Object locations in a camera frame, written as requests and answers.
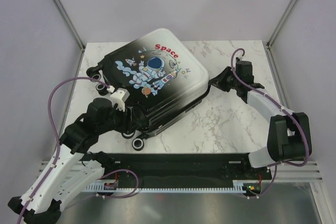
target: suitcase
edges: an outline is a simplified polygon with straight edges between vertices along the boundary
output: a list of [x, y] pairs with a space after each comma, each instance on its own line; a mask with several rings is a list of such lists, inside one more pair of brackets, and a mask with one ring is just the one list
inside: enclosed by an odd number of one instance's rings
[[[89, 77], [127, 89], [122, 136], [141, 135], [132, 146], [139, 151], [144, 139], [156, 136], [201, 103], [210, 90], [209, 74], [190, 51], [167, 29], [157, 29], [104, 56], [87, 70]], [[100, 95], [106, 88], [96, 86]]]

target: white marble surface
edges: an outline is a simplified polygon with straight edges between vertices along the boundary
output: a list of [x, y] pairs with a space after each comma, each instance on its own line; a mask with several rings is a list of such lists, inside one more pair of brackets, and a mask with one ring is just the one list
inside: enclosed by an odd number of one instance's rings
[[[79, 76], [86, 76], [89, 67], [96, 66], [104, 55], [125, 45], [123, 42], [88, 43]], [[243, 41], [185, 41], [183, 44], [209, 71], [210, 78], [222, 72], [232, 52], [242, 47], [244, 59], [253, 63], [255, 82], [265, 86], [277, 100], [275, 84], [260, 40]], [[95, 83], [79, 80], [73, 93], [66, 125], [86, 112], [88, 104], [99, 97]], [[251, 152], [266, 145], [268, 123], [235, 94], [214, 87], [209, 95], [186, 117], [163, 133], [145, 141], [141, 153], [234, 153]], [[107, 153], [137, 153], [132, 140], [124, 139], [118, 132], [108, 132], [90, 151]]]

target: white wall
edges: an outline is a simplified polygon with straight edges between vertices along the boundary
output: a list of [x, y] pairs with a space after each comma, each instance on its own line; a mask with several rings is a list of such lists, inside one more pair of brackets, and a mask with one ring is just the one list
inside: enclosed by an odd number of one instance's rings
[[[72, 77], [80, 50], [51, 0], [0, 0], [0, 216], [16, 223], [7, 203], [24, 193], [50, 158], [54, 141], [47, 101]], [[60, 122], [69, 87], [53, 100]]]
[[273, 46], [291, 107], [310, 118], [313, 158], [336, 209], [336, 0], [299, 0]]
[[166, 27], [180, 40], [267, 40], [290, 0], [61, 0], [84, 42]]

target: white toothed strip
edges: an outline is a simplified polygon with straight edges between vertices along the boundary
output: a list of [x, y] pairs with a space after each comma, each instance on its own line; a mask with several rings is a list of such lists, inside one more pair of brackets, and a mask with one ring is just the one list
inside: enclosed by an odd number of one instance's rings
[[[117, 188], [116, 190], [106, 190], [104, 189], [104, 183], [108, 181], [96, 181], [87, 186], [84, 192], [98, 192], [98, 193], [130, 193], [134, 188]], [[234, 183], [233, 188], [140, 188], [135, 192], [142, 193], [245, 193], [243, 190], [243, 183]]]

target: space graphic print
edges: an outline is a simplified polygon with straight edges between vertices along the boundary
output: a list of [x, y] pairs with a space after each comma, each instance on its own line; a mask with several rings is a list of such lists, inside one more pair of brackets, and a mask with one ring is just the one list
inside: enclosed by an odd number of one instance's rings
[[147, 50], [142, 47], [132, 54], [132, 58], [115, 61], [117, 69], [128, 78], [129, 84], [146, 98], [156, 96], [165, 86], [172, 84], [178, 75], [187, 79], [187, 73], [191, 71], [179, 67], [178, 54], [172, 49], [160, 44], [154, 48]]

